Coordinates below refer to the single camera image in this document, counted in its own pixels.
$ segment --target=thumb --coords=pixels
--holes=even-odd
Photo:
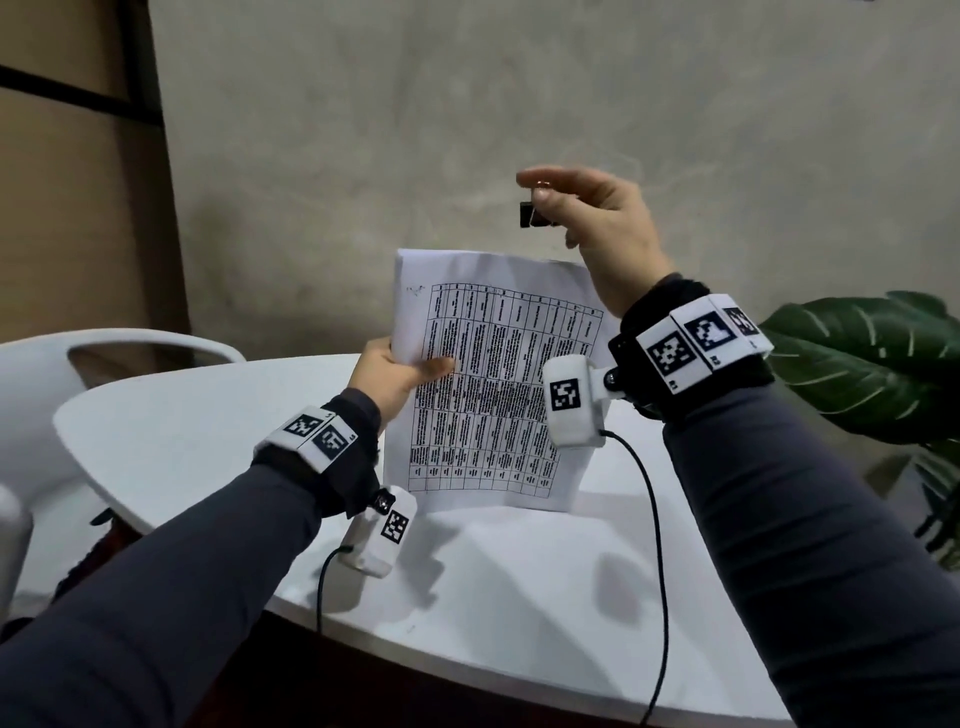
[[[538,187],[534,190],[533,202],[537,212],[551,223],[579,233],[590,232],[603,214],[603,210],[555,189]]]
[[[452,356],[438,356],[434,359],[422,361],[420,364],[411,367],[413,370],[411,385],[413,387],[419,387],[421,384],[436,381],[442,376],[447,376],[453,372],[456,366],[456,359]]]

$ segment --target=sleeve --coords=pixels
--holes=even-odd
[[[376,427],[353,422],[375,453]],[[318,503],[253,465],[122,551],[0,648],[0,725],[182,725],[317,535]]]
[[[800,728],[960,725],[960,592],[772,387],[733,390],[663,434]]]

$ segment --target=white paper sheet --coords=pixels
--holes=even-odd
[[[420,509],[569,510],[592,449],[557,452],[540,372],[551,356],[613,364],[618,322],[574,263],[462,251],[397,252],[392,347],[403,362],[452,355],[387,427],[385,479]]]

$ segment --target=potted plant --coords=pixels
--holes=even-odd
[[[824,418],[916,446],[888,500],[938,563],[960,572],[960,321],[935,296],[891,291],[788,303],[760,327],[777,377]]]

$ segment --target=tabletop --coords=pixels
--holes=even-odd
[[[265,433],[348,381],[356,354],[271,359],[124,379],[65,404],[57,432],[116,513],[147,533],[244,471]],[[660,437],[623,401],[607,427],[653,480],[670,655],[659,725],[790,725],[709,560]],[[312,627],[327,519],[268,609]],[[652,518],[636,465],[596,451],[571,513],[507,507],[418,517],[384,579],[343,566],[324,633],[407,667],[581,713],[637,720],[660,667]]]

